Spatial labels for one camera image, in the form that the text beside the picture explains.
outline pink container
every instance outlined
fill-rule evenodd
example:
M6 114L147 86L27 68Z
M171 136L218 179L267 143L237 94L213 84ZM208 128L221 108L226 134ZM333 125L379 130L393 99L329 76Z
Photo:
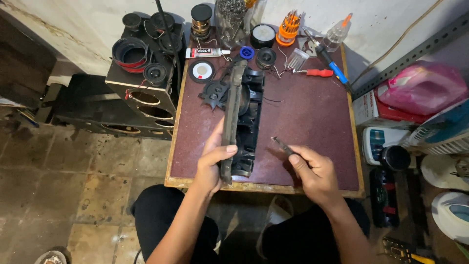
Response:
M417 61L380 84L376 94L383 104L425 116L467 98L468 89L457 68Z

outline brown table surface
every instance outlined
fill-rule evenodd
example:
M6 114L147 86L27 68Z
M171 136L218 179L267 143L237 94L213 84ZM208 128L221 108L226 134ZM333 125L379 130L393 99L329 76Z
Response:
M281 47L287 55L298 47ZM275 66L284 69L285 56L277 44ZM343 47L332 53L332 58L347 74ZM218 69L227 65L223 57L204 58ZM197 95L204 84L198 84L187 76L190 63L184 67L173 142L166 171L165 186L188 187L197 170L197 160L204 142L224 112L208 105L201 105ZM259 70L254 59L249 67ZM318 58L307 60L302 69L324 69ZM215 78L224 68L217 72ZM282 102L273 102L265 98ZM259 135L254 169L249 178L233 176L232 186L222 190L257 191L269 193L303 193L301 182L293 173L287 156L270 140L278 136L287 144L307 145L332 159L337 172L339 188L344 196L364 197L364 185L355 120L351 108L351 97L335 77L322 78L293 74L288 71L277 79L270 71L265 72L264 100L261 110Z

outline blue spool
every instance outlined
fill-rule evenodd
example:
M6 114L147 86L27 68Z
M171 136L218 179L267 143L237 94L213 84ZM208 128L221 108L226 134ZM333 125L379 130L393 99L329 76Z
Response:
M246 59L248 61L254 58L254 53L255 53L254 49L248 46L242 47L241 50L239 51L239 55L241 56L241 58Z

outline tile floor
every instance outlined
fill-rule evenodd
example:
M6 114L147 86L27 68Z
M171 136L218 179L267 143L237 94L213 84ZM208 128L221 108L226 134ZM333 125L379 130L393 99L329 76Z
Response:
M58 249L73 264L132 264L139 245L128 208L143 189L164 182L170 142L27 124L11 133L2 124L0 263L34 263L42 253ZM255 244L273 196L214 196L208 215L224 238L223 263L262 262ZM289 198L298 213L311 205L305 196ZM363 204L370 212L369 199ZM406 216L402 219L405 226ZM372 228L375 253L382 253L381 238L393 232ZM401 233L397 238L405 239L406 232Z

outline speaker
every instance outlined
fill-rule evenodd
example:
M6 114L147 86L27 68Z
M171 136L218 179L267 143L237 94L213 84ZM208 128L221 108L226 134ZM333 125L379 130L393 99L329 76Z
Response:
M124 29L122 38L138 38L148 45L151 51L151 61L143 73L137 74L127 72L116 61L113 61L106 77L106 84L137 116L145 120L147 126L156 126L164 131L173 129L176 117L179 99L176 88L176 60L181 62L181 74L185 60L183 53L185 53L186 44L181 24L174 24L173 34L182 42L182 50L177 58L174 58L172 54L167 54L165 49L159 46L158 39L151 37L145 31L134 32Z
M162 129L135 113L105 84L105 78L75 74L57 96L55 117L91 133L172 139L171 128Z

